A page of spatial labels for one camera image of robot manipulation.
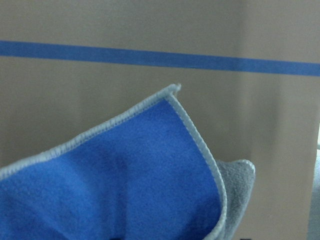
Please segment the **blue grey towel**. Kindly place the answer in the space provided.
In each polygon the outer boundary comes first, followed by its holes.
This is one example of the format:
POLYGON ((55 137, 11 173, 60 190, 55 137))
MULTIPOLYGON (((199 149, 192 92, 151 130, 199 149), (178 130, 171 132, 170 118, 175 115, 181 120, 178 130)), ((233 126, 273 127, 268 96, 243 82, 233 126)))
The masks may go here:
POLYGON ((169 85, 0 170, 3 240, 230 240, 256 178, 215 160, 169 85))

